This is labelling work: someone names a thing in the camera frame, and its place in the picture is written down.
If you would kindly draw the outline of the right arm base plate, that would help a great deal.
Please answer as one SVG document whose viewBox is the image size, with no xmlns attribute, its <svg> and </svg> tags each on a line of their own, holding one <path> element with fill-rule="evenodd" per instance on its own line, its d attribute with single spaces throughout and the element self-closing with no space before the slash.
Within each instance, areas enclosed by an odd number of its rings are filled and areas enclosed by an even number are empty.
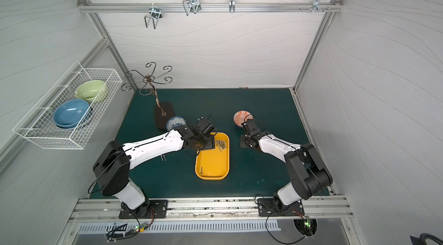
<svg viewBox="0 0 443 245">
<path fill-rule="evenodd" d="M 254 202 L 258 207 L 260 217 L 302 217 L 305 215 L 301 200 L 284 205 L 277 197 L 256 197 Z"/>
</svg>

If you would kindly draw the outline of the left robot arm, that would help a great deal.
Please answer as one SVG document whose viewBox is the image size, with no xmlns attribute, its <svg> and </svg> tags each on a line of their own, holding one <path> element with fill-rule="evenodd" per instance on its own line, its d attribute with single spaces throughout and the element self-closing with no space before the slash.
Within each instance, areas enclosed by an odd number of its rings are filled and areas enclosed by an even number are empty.
<svg viewBox="0 0 443 245">
<path fill-rule="evenodd" d="M 129 210 L 146 209 L 150 201 L 138 185 L 130 179 L 135 167 L 170 152 L 215 147 L 215 126 L 207 118 L 199 118 L 196 124 L 179 124 L 167 133 L 138 142 L 109 142 L 92 169 L 95 181 L 88 193 L 98 186 L 98 192 L 105 197 L 116 197 Z"/>
</svg>

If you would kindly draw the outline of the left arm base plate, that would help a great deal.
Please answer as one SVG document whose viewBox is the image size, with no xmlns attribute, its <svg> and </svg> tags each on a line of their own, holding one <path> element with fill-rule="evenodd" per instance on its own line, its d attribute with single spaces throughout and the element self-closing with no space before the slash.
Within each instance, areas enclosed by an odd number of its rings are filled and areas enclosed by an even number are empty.
<svg viewBox="0 0 443 245">
<path fill-rule="evenodd" d="M 131 210 L 125 203 L 121 203 L 119 219 L 161 219 L 166 218 L 168 200 L 150 200 L 144 202 L 135 210 Z"/>
</svg>

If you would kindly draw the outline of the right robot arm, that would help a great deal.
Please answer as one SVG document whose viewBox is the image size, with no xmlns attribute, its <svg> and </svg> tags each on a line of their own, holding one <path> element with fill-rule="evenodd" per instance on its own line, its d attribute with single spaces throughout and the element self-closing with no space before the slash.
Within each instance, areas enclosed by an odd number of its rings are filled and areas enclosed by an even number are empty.
<svg viewBox="0 0 443 245">
<path fill-rule="evenodd" d="M 333 183 L 333 177 L 311 143 L 290 143 L 266 131 L 261 131 L 255 120 L 241 124 L 244 136 L 242 146 L 269 154 L 285 163 L 290 182 L 276 192 L 278 206 L 290 206 L 300 200 L 308 200 Z"/>
</svg>

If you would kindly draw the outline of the yellow plastic storage box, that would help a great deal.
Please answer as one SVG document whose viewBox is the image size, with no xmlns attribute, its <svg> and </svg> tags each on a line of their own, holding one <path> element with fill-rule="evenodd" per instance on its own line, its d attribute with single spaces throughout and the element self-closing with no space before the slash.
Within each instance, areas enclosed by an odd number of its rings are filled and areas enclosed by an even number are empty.
<svg viewBox="0 0 443 245">
<path fill-rule="evenodd" d="M 202 180 L 220 181 L 230 171 L 230 139 L 225 133 L 214 134 L 216 140 L 224 140 L 227 149 L 220 151 L 216 145 L 212 150 L 203 150 L 196 157 L 195 173 Z"/>
</svg>

